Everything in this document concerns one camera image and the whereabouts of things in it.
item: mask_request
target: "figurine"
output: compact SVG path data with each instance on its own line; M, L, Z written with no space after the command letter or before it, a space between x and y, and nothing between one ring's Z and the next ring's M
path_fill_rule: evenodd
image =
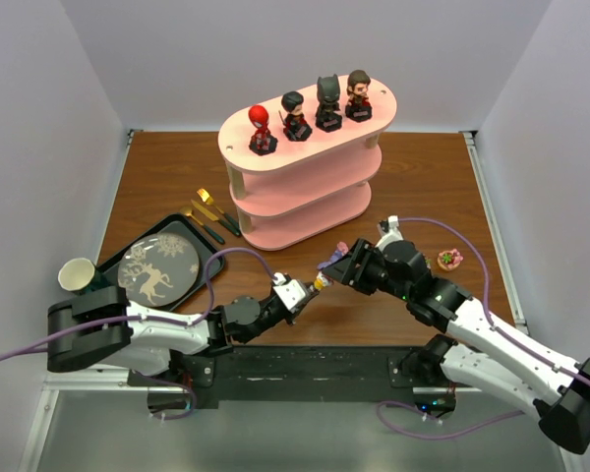
M438 266L446 272L455 270L459 267L461 261L463 261L463 256L461 256L461 253L456 248L449 251L441 251L437 256Z
M365 71L353 71L347 77L348 100L345 116L358 123L372 118L372 105L367 97L367 90L372 79Z
M338 99L341 97L341 86L338 83L338 76L319 77L317 79L317 100L319 107L315 117L315 125L329 133L339 130L343 124L343 117L335 113L340 109Z
M347 247L347 244L345 244L343 241L339 241L339 243L336 245L336 249L332 253L332 256L330 256L330 259L322 263L319 263L317 265L317 270L321 270L322 268L334 264L336 261L345 256L349 250L350 248Z
M330 287L334 283L334 281L331 278L327 277L322 273L322 269L328 267L330 264L334 264L335 262L337 262L339 259L345 256L349 252L349 250L350 248L347 247L347 244L345 244L343 241L339 241L339 243L336 245L336 249L332 253L332 256L330 256L330 259L317 265L317 270L319 272L317 273L317 277L313 282L313 288L317 292L320 292L323 289Z
M254 105L249 109L249 119L256 127L256 132L249 142L249 149L257 155L275 152L277 138L268 130L268 112L262 105Z
M304 119L303 104L304 95L299 91L290 91L282 97L282 107L288 112L282 123L284 134L289 141L306 141L313 133L313 129Z

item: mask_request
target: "tray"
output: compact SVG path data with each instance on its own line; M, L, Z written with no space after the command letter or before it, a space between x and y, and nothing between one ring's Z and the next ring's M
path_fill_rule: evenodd
M118 265L122 261L125 253L140 239L155 233L173 233L186 238L197 250L199 260L201 261L201 268L199 270L199 276L195 281L194 285L183 295L180 299L168 305L157 307L157 310L164 312L172 312L181 304L186 302L192 297L197 291L201 290L206 285L206 279L204 278L204 267L207 259L214 253L216 248L210 243L206 236L197 228L186 216L181 213L174 213L166 216L164 219L159 221L149 231L138 236L131 243L125 246L122 250L116 253L114 256L109 258L104 263L98 266L98 270L106 275L110 282L118 283ZM212 263L209 269L209 278L213 279L215 275L223 270L225 267L225 258L220 257L215 263Z

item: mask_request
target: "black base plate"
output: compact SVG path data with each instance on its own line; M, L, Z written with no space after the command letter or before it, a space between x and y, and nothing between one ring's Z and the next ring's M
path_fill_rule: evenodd
M415 347L394 346L237 346L233 352L183 362L193 379L199 408L219 401L413 401L413 387L447 387L442 377L425 384L402 375L399 362ZM129 385L146 385L129 378ZM153 393L150 405L172 402L172 393Z

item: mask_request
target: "cable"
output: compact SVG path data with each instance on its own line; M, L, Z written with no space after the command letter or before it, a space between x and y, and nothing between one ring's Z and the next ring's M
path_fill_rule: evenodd
M133 372L138 377L142 377L145 380L155 382L156 384L183 388L190 396L191 400L188 404L188 408L183 413L179 413L177 415L172 415L172 416L166 416L166 414L164 412L162 412L161 414L153 414L153 416L155 418L157 418L158 420L162 420L162 421L181 420L182 418L186 418L186 417L192 415L194 413L194 411L197 409L197 395L193 392L193 390L189 386L183 385L182 383L175 383L175 382L163 381L161 379L154 379L153 377L145 376L144 374L141 374L138 371L133 371Z
M41 354L44 352L48 352L47 347L35 347L34 349L31 349L30 351L28 351L27 354Z
M576 372L570 371L569 369L566 369L562 366L557 366L555 362L551 361L550 359L547 359L542 354L525 346L523 343L521 343L520 341L515 339L513 336L511 336L509 333L504 331L502 328L495 325L494 319L492 318L492 314L490 313L490 308L489 308L490 273L488 272L487 264L485 263L485 260L481 256L481 253L479 253L479 251L476 249L476 247L465 236L463 236L461 233L459 233L456 229L452 228L451 226L448 226L447 224L442 223L441 221L437 221L436 219L431 219L431 218L399 218L399 221L400 222L433 223L437 226L440 226L443 229L448 230L449 232L454 234L456 237L458 237L461 241L463 241L470 248L470 250L474 253L476 258L479 260L479 264L481 264L481 268L483 269L483 275L484 275L483 312L485 314L485 319L487 320L488 324L494 329L494 331L497 332L498 334L500 334L502 337L504 337L506 340L511 342L513 345L515 345L516 347L518 347L522 351L526 352L528 355L533 357L535 360L540 361L543 364L546 364L551 369L557 368L557 370L559 372L561 372L563 374L567 374L568 376L570 376L570 377L572 377L572 378L574 378L574 379L580 381L581 383L590 387L590 380L588 380L585 377L583 377L582 375L577 374Z
M429 436L429 435L420 435L418 433L412 433L410 431L404 430L399 426L394 425L390 421L387 420L383 416L383 407L384 406L398 406L400 408L404 408L409 411L414 411L415 413L419 413L420 415L426 416L427 419L433 421L440 421L437 417L430 415L428 413L424 413L423 411L418 410L415 406L411 406L407 403L402 403L401 401L381 401L378 405L376 405L376 415L378 416L379 420L387 426L390 430L395 431L396 433L400 433L403 436L408 436L409 438L413 438L415 440L424 440L424 441L447 441L447 440L456 440L457 438L461 438L462 436L469 435L477 430L485 428L490 425L494 425L499 421L508 420L509 418L515 418L516 416L524 415L521 411L511 411L509 413L504 413L503 415L496 416L490 420L486 420L478 425L471 426L466 428L465 430L457 431L456 433L450 433L448 435L441 435L441 436Z
M275 280L275 274L271 270L271 268L268 266L268 262L265 260L265 258L263 258L260 254L258 254L256 251L254 251L252 249L228 248L228 249L223 249L221 251L218 251L217 253L212 254L209 257L209 259L207 260L206 265L204 266L204 279L206 281L207 291L209 292L208 308L196 320L194 320L191 323L191 326L197 325L200 322L202 322L203 320L205 320L207 318L207 315L209 315L209 312L212 311L212 308L214 306L214 289L212 287L212 282L208 276L208 269L213 264L214 261L216 261L221 256L224 256L229 253L245 253L245 254L249 254L251 256L254 256L263 265L265 272L268 274L268 276L271 278L271 280Z
M207 276L207 274L208 274L207 270L208 270L209 266L211 266L211 264L216 259L220 258L221 256L224 256L225 254L228 254L228 253L234 253L234 252L246 253L246 254L250 254L250 255L256 257L256 259L258 259L261 262L261 264L263 265L263 268L265 269L266 273L268 273L268 275L271 277L271 279L275 278L273 272L271 271L270 267L268 266L268 263L265 261L265 258L263 258L256 251L253 251L253 250L247 249L247 248L228 248L228 249L223 249L221 251L214 253L213 255L211 255L209 257L209 259L207 259L206 266L204 267L204 276L206 279L206 287L207 287L207 290L209 291L209 303L208 303L207 309L196 320L191 322L191 326L194 326L194 325L202 322L203 320L205 320L207 318L207 315L209 315L209 312L211 312L212 308L214 308L214 306L213 306L214 305L214 290L212 287L211 280ZM43 337L43 338L29 344L28 346L24 346L24 347L6 352L4 354L0 354L0 362L6 361L7 359L11 359L12 357L16 357L16 356L22 356L22 355L26 355L26 354L34 354L37 352L43 352L40 350L36 350L35 348L37 346L42 345L42 344L47 344L49 342L52 342L55 339L59 339L60 337L67 336L68 334L72 334L73 332L78 332L78 331L82 331L84 329L90 329L91 327L97 327L97 326L101 326L101 325L112 325L115 323L134 322L134 321L138 321L141 319L142 319L142 317L139 317L137 315L129 316L129 317L128 316L121 316L121 317L103 318L101 320L93 320L91 322L77 324L76 326L68 327L66 329L62 329L60 331L54 332L54 333L50 334L49 336ZM153 320L155 322L169 323L171 325L178 325L178 326L187 326L188 325L186 322L181 321L181 320L173 320L173 319L169 319L169 318L165 318L165 317L159 317L156 315L147 316L147 320Z

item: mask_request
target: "black figurine base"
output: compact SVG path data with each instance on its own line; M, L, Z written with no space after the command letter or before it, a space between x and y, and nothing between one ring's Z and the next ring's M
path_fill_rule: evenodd
M345 116L352 121L361 123L372 118L372 107L347 105L345 107Z
M308 125L300 126L297 129L284 128L284 135L288 141L306 141L313 134L313 129Z
M275 136L269 136L265 143L261 146L258 146L256 141L251 141L249 143L249 149L251 149L257 155L271 154L277 149L277 138Z
M341 115L337 115L336 113L332 113L330 115L321 115L317 117L315 125L320 130L330 133L331 131L341 129L341 126L343 126L343 117Z

